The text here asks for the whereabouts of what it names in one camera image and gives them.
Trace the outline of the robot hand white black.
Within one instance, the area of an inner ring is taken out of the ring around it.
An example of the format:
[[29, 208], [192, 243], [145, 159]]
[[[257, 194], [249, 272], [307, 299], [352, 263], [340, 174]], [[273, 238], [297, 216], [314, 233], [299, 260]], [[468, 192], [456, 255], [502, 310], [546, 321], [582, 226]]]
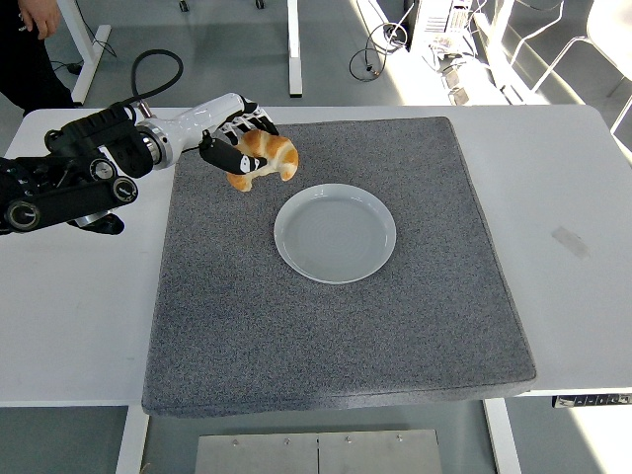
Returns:
[[238, 176], [272, 173], [273, 160], [261, 152], [237, 149], [238, 140], [251, 130], [271, 135], [278, 131], [267, 112], [257, 103], [228, 93], [196, 106], [162, 125], [166, 144], [162, 164], [175, 165], [182, 153], [197, 148], [208, 164]]

